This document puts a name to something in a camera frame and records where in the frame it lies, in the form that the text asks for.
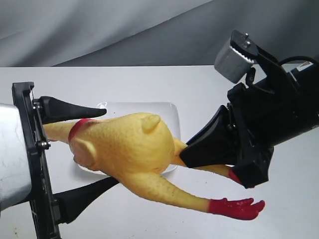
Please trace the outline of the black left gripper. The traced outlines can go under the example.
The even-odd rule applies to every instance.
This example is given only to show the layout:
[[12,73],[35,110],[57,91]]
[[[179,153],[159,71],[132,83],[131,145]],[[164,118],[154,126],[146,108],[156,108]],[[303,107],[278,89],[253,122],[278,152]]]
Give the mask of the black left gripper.
[[53,195],[45,155],[49,142],[42,124],[96,118],[105,115],[107,110],[74,105],[49,96],[35,99],[33,88],[33,82],[13,83],[11,88],[13,104],[20,115],[31,177],[31,192],[25,201],[30,205],[36,237],[60,239],[58,223],[73,222],[119,181],[108,177]]

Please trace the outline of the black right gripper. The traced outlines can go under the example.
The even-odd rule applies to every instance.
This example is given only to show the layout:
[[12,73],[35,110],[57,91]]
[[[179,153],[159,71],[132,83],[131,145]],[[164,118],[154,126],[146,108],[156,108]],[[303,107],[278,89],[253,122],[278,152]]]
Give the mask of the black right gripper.
[[[232,165],[231,178],[246,189],[269,181],[274,146],[319,125],[319,88],[309,78],[266,77],[249,87],[239,83],[227,92],[211,120],[179,153],[189,168]],[[256,147],[242,147],[240,125]]]

